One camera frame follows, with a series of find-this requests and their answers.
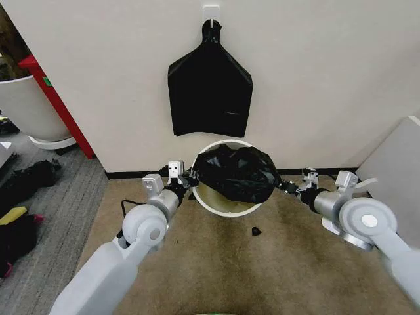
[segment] white trash can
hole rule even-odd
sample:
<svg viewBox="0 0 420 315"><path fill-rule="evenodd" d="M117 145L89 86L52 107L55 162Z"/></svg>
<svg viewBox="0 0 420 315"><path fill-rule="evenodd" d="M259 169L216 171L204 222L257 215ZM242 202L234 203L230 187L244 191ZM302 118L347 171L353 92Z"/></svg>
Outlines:
<svg viewBox="0 0 420 315"><path fill-rule="evenodd" d="M231 149L250 147L251 144L241 140L221 140L206 146L200 153L217 148L219 144L226 144ZM262 204L248 203L240 201L232 201L224 197L216 190L208 187L204 183L199 183L197 187L192 189L198 202L210 212L222 217L241 217L257 210Z"/></svg>

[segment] brown carpet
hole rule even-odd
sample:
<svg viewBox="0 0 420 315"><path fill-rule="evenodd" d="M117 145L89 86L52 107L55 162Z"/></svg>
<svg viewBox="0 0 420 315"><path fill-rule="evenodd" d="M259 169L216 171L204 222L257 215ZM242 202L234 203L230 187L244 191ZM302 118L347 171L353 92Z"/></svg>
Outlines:
<svg viewBox="0 0 420 315"><path fill-rule="evenodd" d="M123 198L146 201L141 181L109 182L79 266L121 228ZM115 314L416 314L377 252L345 243L320 219L279 191L234 219L184 200Z"/></svg>

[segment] white hook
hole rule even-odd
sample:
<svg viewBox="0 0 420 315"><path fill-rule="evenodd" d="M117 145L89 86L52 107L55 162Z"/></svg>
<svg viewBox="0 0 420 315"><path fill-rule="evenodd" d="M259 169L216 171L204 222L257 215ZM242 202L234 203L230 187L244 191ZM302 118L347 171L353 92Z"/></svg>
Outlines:
<svg viewBox="0 0 420 315"><path fill-rule="evenodd" d="M213 27L213 20L221 22L221 6L220 5L204 5L203 6L203 23L210 20L210 26Z"/></svg>

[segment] white panel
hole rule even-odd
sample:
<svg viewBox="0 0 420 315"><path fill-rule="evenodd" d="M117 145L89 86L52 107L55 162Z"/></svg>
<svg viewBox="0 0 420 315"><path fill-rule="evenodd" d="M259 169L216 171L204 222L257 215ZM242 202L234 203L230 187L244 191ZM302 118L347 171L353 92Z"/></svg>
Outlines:
<svg viewBox="0 0 420 315"><path fill-rule="evenodd" d="M253 76L244 140L279 168L357 166L419 109L418 0L1 2L107 171L189 166L226 138L172 132L167 68L206 3Z"/></svg>
<svg viewBox="0 0 420 315"><path fill-rule="evenodd" d="M376 177L369 193L398 219L398 233L420 248L420 121L405 118L357 170L362 180Z"/></svg>

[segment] black floor baseboard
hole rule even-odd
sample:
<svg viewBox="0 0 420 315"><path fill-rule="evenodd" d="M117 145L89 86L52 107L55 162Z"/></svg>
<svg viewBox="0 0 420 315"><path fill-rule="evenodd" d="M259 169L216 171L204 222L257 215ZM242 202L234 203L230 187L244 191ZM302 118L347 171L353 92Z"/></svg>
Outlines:
<svg viewBox="0 0 420 315"><path fill-rule="evenodd" d="M316 169L320 175L336 175L339 171L356 172L357 167L343 167L334 168L327 167L322 169ZM302 169L278 169L277 172L280 175L301 175ZM138 172L105 172L108 179L141 179L147 174L159 173L159 171L138 171Z"/></svg>

